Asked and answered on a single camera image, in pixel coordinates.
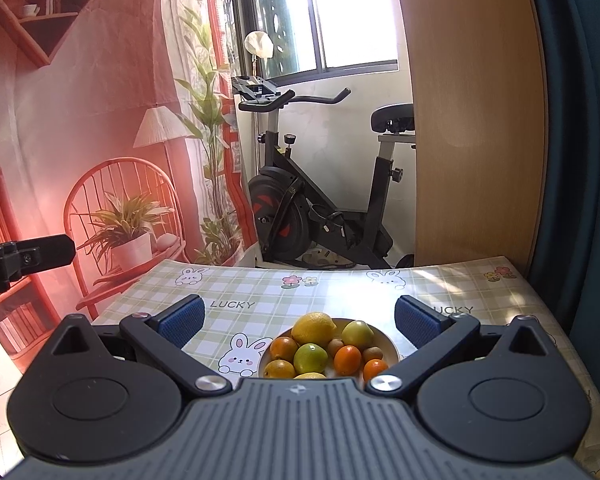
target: metal screw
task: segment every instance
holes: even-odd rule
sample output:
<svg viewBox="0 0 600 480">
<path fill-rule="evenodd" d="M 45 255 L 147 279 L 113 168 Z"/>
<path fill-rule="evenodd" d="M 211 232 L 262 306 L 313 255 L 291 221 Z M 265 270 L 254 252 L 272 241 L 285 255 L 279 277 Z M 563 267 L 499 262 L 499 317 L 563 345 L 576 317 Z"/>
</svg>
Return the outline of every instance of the metal screw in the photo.
<svg viewBox="0 0 600 480">
<path fill-rule="evenodd" d="M 402 386 L 402 380 L 395 375 L 378 375 L 369 381 L 371 387 L 380 392 L 394 392 Z"/>
<path fill-rule="evenodd" d="M 203 392 L 217 392 L 226 386 L 226 379 L 219 375 L 203 375 L 196 379 L 196 388 Z"/>
</svg>

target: window frame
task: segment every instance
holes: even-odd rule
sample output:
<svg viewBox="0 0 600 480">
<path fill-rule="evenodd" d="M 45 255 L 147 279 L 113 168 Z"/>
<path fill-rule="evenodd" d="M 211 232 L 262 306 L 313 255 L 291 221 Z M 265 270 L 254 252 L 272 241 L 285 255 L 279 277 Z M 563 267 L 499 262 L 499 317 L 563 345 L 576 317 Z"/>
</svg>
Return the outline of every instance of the window frame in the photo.
<svg viewBox="0 0 600 480">
<path fill-rule="evenodd" d="M 397 59 L 387 59 L 382 61 L 371 61 L 347 66 L 328 67 L 324 48 L 322 46 L 322 32 L 320 30 L 319 14 L 317 12 L 316 0 L 307 0 L 309 10 L 309 21 L 311 25 L 312 39 L 314 42 L 314 56 L 316 68 L 304 70 L 293 74 L 285 74 L 270 79 L 274 84 L 286 86 L 295 83 L 307 81 L 316 81 L 328 79 L 331 77 L 340 77 L 345 75 L 368 74 L 377 72 L 396 72 L 398 70 Z M 238 32 L 238 38 L 245 38 L 247 34 L 254 30 L 260 30 L 256 26 L 256 12 L 254 0 L 234 0 L 236 20 L 235 24 Z M 244 45 L 241 44 L 238 50 L 240 57 L 240 68 L 246 73 L 251 72 L 251 54 L 247 52 Z M 262 73 L 262 62 L 258 60 L 259 71 Z"/>
</svg>

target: bike handlebar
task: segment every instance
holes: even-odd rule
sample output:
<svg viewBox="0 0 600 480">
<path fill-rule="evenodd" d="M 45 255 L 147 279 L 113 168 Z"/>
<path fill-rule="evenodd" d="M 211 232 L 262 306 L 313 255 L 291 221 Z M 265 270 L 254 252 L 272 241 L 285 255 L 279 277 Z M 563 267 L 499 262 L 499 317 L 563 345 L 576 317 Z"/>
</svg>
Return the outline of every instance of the bike handlebar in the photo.
<svg viewBox="0 0 600 480">
<path fill-rule="evenodd" d="M 351 94 L 351 90 L 349 88 L 345 88 L 342 92 L 340 92 L 336 97 L 318 97 L 314 95 L 297 95 L 291 102 L 293 103 L 320 103 L 323 105 L 335 105 L 340 101 L 343 101 L 345 97 Z"/>
<path fill-rule="evenodd" d="M 257 112 L 259 114 L 266 114 L 273 110 L 278 110 L 286 105 L 291 99 L 296 96 L 293 90 L 287 90 L 280 97 L 276 99 L 255 99 L 253 101 L 242 101 L 238 103 L 238 108 L 243 112 Z"/>
<path fill-rule="evenodd" d="M 351 94 L 349 88 L 345 88 L 336 97 L 319 97 L 313 95 L 296 95 L 293 90 L 287 90 L 281 96 L 272 99 L 272 96 L 263 97 L 261 99 L 254 99 L 251 101 L 242 101 L 238 103 L 238 109 L 243 112 L 256 112 L 259 114 L 266 114 L 273 110 L 279 110 L 288 103 L 320 103 L 323 105 L 334 105 L 342 101 L 345 97 Z"/>
</svg>

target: tall plant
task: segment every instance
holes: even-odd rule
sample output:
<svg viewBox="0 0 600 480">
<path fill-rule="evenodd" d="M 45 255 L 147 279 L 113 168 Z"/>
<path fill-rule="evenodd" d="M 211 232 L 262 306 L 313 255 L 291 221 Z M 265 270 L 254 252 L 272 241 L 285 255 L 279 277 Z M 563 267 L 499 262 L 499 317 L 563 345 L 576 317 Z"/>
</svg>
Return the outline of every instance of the tall plant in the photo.
<svg viewBox="0 0 600 480">
<path fill-rule="evenodd" d="M 176 79 L 177 83 L 187 90 L 191 100 L 188 102 L 193 117 L 202 126 L 199 128 L 184 114 L 179 114 L 182 123 L 187 127 L 191 136 L 202 142 L 205 150 L 207 164 L 204 167 L 204 176 L 211 181 L 211 204 L 216 220 L 205 218 L 201 225 L 205 233 L 206 247 L 198 253 L 198 261 L 205 264 L 221 264 L 226 261 L 238 248 L 238 235 L 229 222 L 228 215 L 222 207 L 222 156 L 224 143 L 222 142 L 222 94 L 216 92 L 216 79 L 218 69 L 214 62 L 211 28 L 208 23 L 203 23 L 200 15 L 189 7 L 185 7 L 185 16 L 181 16 L 182 23 L 187 27 L 189 34 L 184 36 L 184 41 L 189 47 L 189 54 L 196 71 L 200 76 L 194 82 L 196 88 L 184 79 Z"/>
</svg>

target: exercise bike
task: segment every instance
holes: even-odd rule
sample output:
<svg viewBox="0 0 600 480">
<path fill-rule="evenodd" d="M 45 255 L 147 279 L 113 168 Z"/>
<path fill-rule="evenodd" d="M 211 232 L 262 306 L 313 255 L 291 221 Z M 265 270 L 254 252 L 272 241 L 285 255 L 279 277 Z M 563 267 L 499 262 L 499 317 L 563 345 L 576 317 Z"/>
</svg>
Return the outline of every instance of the exercise bike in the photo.
<svg viewBox="0 0 600 480">
<path fill-rule="evenodd" d="M 284 135 L 286 148 L 279 143 L 278 117 L 289 103 L 334 105 L 351 90 L 345 88 L 334 98 L 300 96 L 293 90 L 281 93 L 270 81 L 257 76 L 232 78 L 234 94 L 243 98 L 238 108 L 266 114 L 267 129 L 258 135 L 264 144 L 264 166 L 249 182 L 256 230 L 266 262 L 283 262 L 306 269 L 350 268 L 354 264 L 371 269 L 391 269 L 385 260 L 394 241 L 382 225 L 389 184 L 400 182 L 403 170 L 394 168 L 394 145 L 415 146 L 413 105 L 391 105 L 371 115 L 371 129 L 380 133 L 371 192 L 366 211 L 343 210 L 291 159 L 296 136 Z M 345 265 L 316 266 L 297 260 L 312 242 L 349 260 Z M 412 267 L 413 254 L 404 256 L 397 267 Z"/>
</svg>

